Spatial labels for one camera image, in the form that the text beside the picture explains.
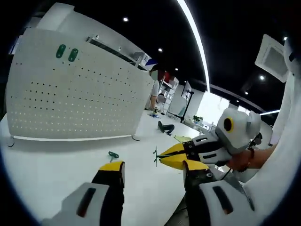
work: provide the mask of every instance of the wristwatch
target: wristwatch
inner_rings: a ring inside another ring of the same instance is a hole
[[[254,149],[252,147],[249,147],[248,150],[251,151],[251,155],[248,159],[248,164],[246,166],[244,166],[241,170],[238,170],[239,173],[244,172],[247,168],[249,168],[250,161],[254,158],[254,155],[255,155]]]

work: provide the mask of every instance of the green plant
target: green plant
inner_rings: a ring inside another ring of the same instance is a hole
[[[203,120],[203,117],[198,117],[198,116],[194,115],[193,120],[194,121],[200,121],[200,120]]]

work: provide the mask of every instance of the led light strip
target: led light strip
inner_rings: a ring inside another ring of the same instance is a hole
[[[278,112],[280,112],[280,110],[275,110],[275,111],[272,111],[272,112],[265,112],[265,113],[261,113],[259,115],[274,114],[274,113],[278,113]]]
[[[197,26],[196,26],[196,23],[194,22],[194,19],[192,17],[192,14],[189,10],[189,8],[187,7],[186,3],[184,0],[177,0],[179,5],[181,6],[189,24],[190,24],[190,27],[192,29],[192,32],[194,34],[194,37],[197,41],[197,44],[198,44],[198,49],[199,49],[199,52],[201,54],[201,58],[202,58],[202,63],[203,63],[203,67],[204,67],[204,72],[205,72],[205,78],[206,78],[206,85],[207,85],[207,91],[210,93],[210,86],[209,86],[209,74],[208,74],[208,68],[207,68],[207,63],[206,63],[206,58],[205,58],[205,52],[204,52],[204,48],[203,48],[203,44],[202,44],[202,41],[201,41],[201,37],[198,33],[198,29],[197,29]]]

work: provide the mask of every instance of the white tabletop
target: white tabletop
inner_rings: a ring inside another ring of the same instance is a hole
[[[174,124],[173,135],[196,137],[198,132],[166,116],[154,119],[143,112],[136,135],[94,141],[48,142],[15,139],[10,136],[6,116],[0,123],[1,154],[16,192],[41,221],[53,217],[62,200],[84,182],[91,182],[99,167],[110,161],[108,151],[119,154],[125,167],[125,203],[122,226],[163,226],[184,196],[182,172],[156,164],[153,151],[161,153],[176,144],[162,134],[158,121]]]

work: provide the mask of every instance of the black ceiling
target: black ceiling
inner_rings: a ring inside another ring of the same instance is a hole
[[[190,25],[176,0],[63,0],[75,11],[91,17],[122,34],[156,59],[180,82],[189,80],[204,91],[205,75]],[[268,34],[280,43],[286,29],[300,27],[301,10],[290,1],[186,0],[205,50],[210,84],[242,96],[265,111],[279,109],[284,84],[255,66],[261,40]],[[48,1],[50,7],[54,2]],[[122,18],[127,16],[128,23]],[[265,81],[259,75],[266,76]],[[237,98],[211,90],[232,103]],[[260,113],[240,100],[240,105]],[[276,115],[268,116],[270,124]]]

